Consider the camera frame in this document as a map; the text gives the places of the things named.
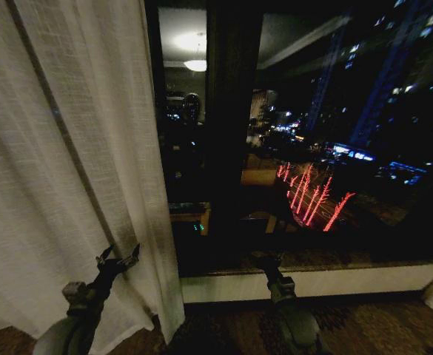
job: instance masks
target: city lights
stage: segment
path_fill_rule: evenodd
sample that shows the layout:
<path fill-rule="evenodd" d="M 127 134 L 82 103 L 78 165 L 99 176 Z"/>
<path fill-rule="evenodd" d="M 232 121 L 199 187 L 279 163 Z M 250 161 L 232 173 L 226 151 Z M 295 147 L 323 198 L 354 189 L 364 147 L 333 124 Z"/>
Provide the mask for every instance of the city lights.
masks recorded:
<path fill-rule="evenodd" d="M 354 46 L 351 47 L 351 50 L 349 51 L 350 53 L 356 52 L 359 48 L 359 44 L 355 44 Z"/>

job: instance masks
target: lit window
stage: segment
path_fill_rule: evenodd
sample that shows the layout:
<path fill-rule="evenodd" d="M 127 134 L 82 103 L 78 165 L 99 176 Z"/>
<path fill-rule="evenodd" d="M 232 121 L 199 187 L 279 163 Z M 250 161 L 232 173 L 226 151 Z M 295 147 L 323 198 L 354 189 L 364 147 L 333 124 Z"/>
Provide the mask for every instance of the lit window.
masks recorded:
<path fill-rule="evenodd" d="M 401 5 L 401 4 L 403 4 L 404 2 L 406 2 L 406 0 L 397 0 L 395 2 L 395 4 L 394 4 L 394 7 L 397 7 L 397 6 Z"/>
<path fill-rule="evenodd" d="M 333 149 L 338 153 L 347 153 L 349 152 L 349 149 L 343 147 L 343 146 L 333 146 Z"/>
<path fill-rule="evenodd" d="M 420 37 L 425 38 L 426 36 L 428 36 L 430 34 L 431 31 L 432 31 L 431 27 L 424 28 L 422 30 L 422 32 L 420 33 Z"/>
<path fill-rule="evenodd" d="M 351 50 L 349 51 L 350 53 L 356 52 L 359 48 L 359 44 L 355 44 L 354 46 L 351 47 Z"/>
<path fill-rule="evenodd" d="M 382 22 L 384 21 L 385 18 L 386 18 L 385 16 L 382 16 L 381 18 L 379 18 L 379 19 L 376 21 L 374 27 L 376 27 L 376 26 L 382 24 Z"/>
<path fill-rule="evenodd" d="M 429 17 L 429 20 L 426 22 L 426 26 L 432 26 L 433 25 L 433 15 Z"/>

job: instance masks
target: blue light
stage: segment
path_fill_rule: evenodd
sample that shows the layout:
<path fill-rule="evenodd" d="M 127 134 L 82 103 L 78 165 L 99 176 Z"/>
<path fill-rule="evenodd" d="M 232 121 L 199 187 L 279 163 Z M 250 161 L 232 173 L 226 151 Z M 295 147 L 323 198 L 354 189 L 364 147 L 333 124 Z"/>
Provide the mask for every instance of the blue light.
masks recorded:
<path fill-rule="evenodd" d="M 424 28 L 422 30 L 422 32 L 420 33 L 420 37 L 425 38 L 426 36 L 428 36 L 430 34 L 431 31 L 432 31 L 431 27 Z"/>
<path fill-rule="evenodd" d="M 389 165 L 391 167 L 393 167 L 393 168 L 396 168 L 396 169 L 408 170 L 410 172 L 422 172 L 422 173 L 426 173 L 426 170 L 424 170 L 424 169 L 415 168 L 414 166 L 398 163 L 397 161 L 392 161 Z"/>
<path fill-rule="evenodd" d="M 347 152 L 349 152 L 349 149 L 344 148 L 343 146 L 333 146 L 333 149 L 337 153 L 347 153 Z"/>
<path fill-rule="evenodd" d="M 403 4 L 404 2 L 406 2 L 406 0 L 397 0 L 397 1 L 395 2 L 394 7 L 397 7 L 397 6 L 401 5 L 401 4 Z"/>

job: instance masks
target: window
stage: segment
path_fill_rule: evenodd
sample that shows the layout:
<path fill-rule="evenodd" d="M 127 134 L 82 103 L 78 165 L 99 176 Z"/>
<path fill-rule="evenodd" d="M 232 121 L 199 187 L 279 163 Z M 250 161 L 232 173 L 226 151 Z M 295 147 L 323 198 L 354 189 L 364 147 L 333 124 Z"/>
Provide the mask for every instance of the window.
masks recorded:
<path fill-rule="evenodd" d="M 211 22 L 203 2 L 174 3 L 158 8 L 158 133 L 180 251 L 195 245 L 189 235 L 214 246 L 230 238 L 234 248 L 247 238 L 397 226 L 418 208 L 433 180 L 433 3 L 268 3 L 259 30 L 244 37 L 257 36 L 252 56 L 234 45 L 238 24 L 225 22 L 227 11 L 208 11 Z M 211 33 L 218 16 L 228 28 Z M 215 105 L 215 95 L 244 111 Z M 226 200 L 214 203 L 219 193 Z M 222 220 L 236 222 L 217 228 Z"/>

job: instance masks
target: patterned carpet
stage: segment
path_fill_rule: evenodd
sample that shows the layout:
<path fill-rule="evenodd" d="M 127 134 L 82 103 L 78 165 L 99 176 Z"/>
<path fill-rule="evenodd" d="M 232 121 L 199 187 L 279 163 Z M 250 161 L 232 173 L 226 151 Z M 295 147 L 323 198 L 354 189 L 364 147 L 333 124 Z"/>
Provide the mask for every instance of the patterned carpet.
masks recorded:
<path fill-rule="evenodd" d="M 433 355 L 433 310 L 419 300 L 307 303 L 325 343 L 339 355 Z M 0 331 L 0 354 L 31 354 L 34 340 L 14 328 Z M 187 306 L 187 320 L 167 347 L 158 330 L 139 331 L 112 355 L 285 355 L 267 302 Z"/>

